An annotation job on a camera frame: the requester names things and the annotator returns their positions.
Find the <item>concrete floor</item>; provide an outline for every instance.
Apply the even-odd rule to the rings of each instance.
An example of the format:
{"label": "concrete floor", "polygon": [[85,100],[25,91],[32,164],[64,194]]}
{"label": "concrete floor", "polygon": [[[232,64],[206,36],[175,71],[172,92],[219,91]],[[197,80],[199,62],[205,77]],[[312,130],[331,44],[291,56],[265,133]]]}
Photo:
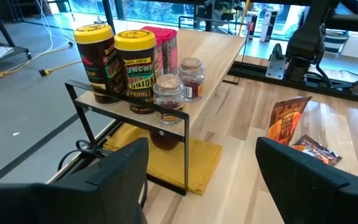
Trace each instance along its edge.
{"label": "concrete floor", "polygon": [[[42,26],[19,23],[7,24],[6,28],[16,45],[29,48],[33,55],[50,47],[49,34]],[[52,30],[54,35],[62,37],[58,29]],[[61,39],[53,41],[55,47],[65,42]],[[0,42],[5,42],[1,33]],[[248,43],[246,54],[267,58],[274,44],[275,41],[259,43],[255,39]],[[0,71],[25,59],[25,55],[11,58],[0,64]],[[77,60],[80,60],[77,49],[68,49],[45,55],[19,72],[0,79],[0,169],[75,113],[64,82],[68,79],[87,82],[82,64],[58,70],[49,77],[41,77],[38,70]],[[327,56],[322,67],[358,72],[358,60]],[[111,120],[91,112],[87,116],[94,132],[101,130]],[[45,182],[55,174],[60,158],[75,149],[75,141],[78,139],[86,139],[79,121],[39,149],[0,182]]]}

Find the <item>cylindrical snack container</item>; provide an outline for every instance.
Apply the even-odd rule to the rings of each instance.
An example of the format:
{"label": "cylindrical snack container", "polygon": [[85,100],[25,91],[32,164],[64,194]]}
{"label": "cylindrical snack container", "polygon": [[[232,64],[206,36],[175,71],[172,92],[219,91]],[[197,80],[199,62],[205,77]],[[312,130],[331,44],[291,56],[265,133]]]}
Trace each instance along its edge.
{"label": "cylindrical snack container", "polygon": [[[111,90],[124,94],[126,80],[122,61],[114,46],[113,31],[106,24],[92,24],[73,32],[87,77],[94,90]],[[98,103],[110,104],[119,100],[95,93]]]}
{"label": "cylindrical snack container", "polygon": [[[154,103],[153,86],[156,81],[154,69],[155,35],[148,30],[127,30],[114,36],[115,47],[125,65],[128,96]],[[130,104],[130,110],[137,114],[151,114],[154,111]]]}

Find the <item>black metal shelf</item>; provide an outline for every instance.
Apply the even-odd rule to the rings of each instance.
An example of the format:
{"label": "black metal shelf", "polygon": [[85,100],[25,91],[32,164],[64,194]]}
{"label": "black metal shelf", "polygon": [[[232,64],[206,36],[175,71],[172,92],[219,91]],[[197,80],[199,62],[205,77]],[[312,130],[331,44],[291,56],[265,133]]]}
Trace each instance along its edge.
{"label": "black metal shelf", "polygon": [[[66,86],[68,93],[71,97],[72,103],[75,106],[78,116],[83,124],[83,127],[85,129],[87,137],[88,137],[89,141],[94,145],[102,147],[104,145],[105,141],[100,141],[99,139],[105,139],[107,136],[114,134],[115,131],[118,130],[118,128],[115,128],[115,125],[122,125],[122,123],[132,124],[139,128],[147,129],[148,131],[151,131],[153,133],[161,133],[166,136],[172,136],[175,139],[177,139],[178,141],[183,142],[184,143],[184,155],[183,155],[183,158],[184,158],[184,189],[180,188],[176,185],[173,185],[169,182],[166,182],[165,180],[162,180],[160,178],[151,176],[149,174],[147,174],[147,179],[152,182],[155,182],[156,184],[159,184],[169,190],[177,192],[181,195],[187,194],[187,192],[188,192],[188,175],[189,175],[189,119],[190,119],[190,117],[187,113],[177,111],[177,110],[163,108],[162,106],[155,105],[153,103],[146,103],[141,100],[132,99],[130,97],[127,97],[126,95],[119,95],[119,94],[113,93],[111,91],[106,91],[106,90],[95,91],[95,90],[93,90],[92,86],[81,83],[81,82],[73,81],[73,80],[69,80],[69,81],[65,82],[65,86]],[[146,123],[146,122],[138,120],[138,119],[133,119],[130,117],[130,115],[125,116],[124,114],[117,113],[116,111],[113,111],[113,110],[106,110],[106,109],[100,108],[99,106],[86,104],[82,101],[78,101],[79,97],[77,96],[75,88],[80,88],[83,90],[103,94],[103,95],[110,96],[112,98],[121,100],[121,102],[116,103],[116,105],[120,104],[120,103],[121,104],[132,103],[132,104],[136,104],[138,106],[143,106],[143,107],[152,109],[152,110],[160,112],[160,113],[165,113],[165,114],[168,114],[171,116],[175,116],[179,119],[184,120],[184,125],[183,125],[184,134],[181,135],[181,134],[177,134],[175,132],[170,131],[169,128],[167,128],[167,127],[169,127],[168,124],[162,125],[162,126],[155,126],[155,125]],[[92,133],[92,130],[90,128],[88,120],[85,116],[86,110],[94,111],[96,113],[108,116],[110,118],[114,118],[119,122],[113,123],[110,127],[107,128],[107,130],[113,130],[113,131],[105,131],[104,133],[101,133],[101,135],[99,135],[99,137],[96,139]],[[85,166],[89,165],[91,163],[91,161],[92,161],[92,159],[89,159],[88,157],[78,158],[77,161],[75,161],[75,165],[70,166],[69,170],[78,170],[79,168],[84,168]]]}

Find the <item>yellow cloth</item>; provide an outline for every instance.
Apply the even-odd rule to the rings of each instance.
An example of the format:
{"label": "yellow cloth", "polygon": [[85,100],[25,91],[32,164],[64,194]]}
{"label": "yellow cloth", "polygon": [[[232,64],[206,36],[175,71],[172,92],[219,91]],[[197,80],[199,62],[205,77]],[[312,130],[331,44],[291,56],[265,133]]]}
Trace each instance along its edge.
{"label": "yellow cloth", "polygon": [[[149,137],[147,130],[124,124],[111,137],[107,138],[104,148],[115,151],[140,137],[148,138],[149,159],[147,173],[184,188],[184,143],[174,149],[158,149]],[[215,171],[222,154],[222,146],[196,139],[189,140],[189,190],[202,195],[208,181]]]}

